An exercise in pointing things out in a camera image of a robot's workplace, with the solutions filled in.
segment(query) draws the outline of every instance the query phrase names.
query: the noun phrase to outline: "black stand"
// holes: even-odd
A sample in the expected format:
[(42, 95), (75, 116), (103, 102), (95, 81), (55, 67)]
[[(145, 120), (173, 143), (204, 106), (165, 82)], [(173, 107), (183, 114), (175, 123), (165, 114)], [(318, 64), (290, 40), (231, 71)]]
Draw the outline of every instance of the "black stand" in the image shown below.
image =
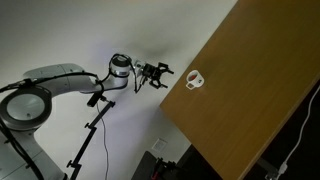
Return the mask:
[(84, 143), (82, 144), (81, 149), (79, 150), (76, 158), (73, 160), (70, 160), (67, 168), (69, 168), (69, 166), (71, 166), (72, 168), (74, 168), (74, 171), (72, 173), (72, 176), (70, 178), (70, 180), (75, 180), (79, 174), (79, 171), (81, 169), (81, 164), (79, 164), (79, 161), (83, 155), (83, 153), (85, 152), (85, 150), (87, 149), (94, 133), (96, 132), (97, 128), (95, 127), (95, 125), (101, 120), (101, 118), (104, 116), (104, 114), (115, 105), (115, 102), (110, 101), (104, 108), (103, 110), (98, 114), (98, 116), (92, 121), (91, 124), (87, 123), (85, 125), (85, 128), (89, 128), (90, 129), (90, 133), (88, 134), (86, 140), (84, 141)]

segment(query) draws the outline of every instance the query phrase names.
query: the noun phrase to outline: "wooden board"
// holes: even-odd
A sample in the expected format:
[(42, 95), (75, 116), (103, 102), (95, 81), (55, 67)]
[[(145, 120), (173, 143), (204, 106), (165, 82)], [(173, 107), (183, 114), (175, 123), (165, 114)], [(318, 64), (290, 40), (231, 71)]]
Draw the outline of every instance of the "wooden board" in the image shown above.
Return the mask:
[[(205, 84), (190, 91), (193, 69)], [(223, 179), (241, 179), (319, 73), (320, 1), (239, 0), (161, 108)]]

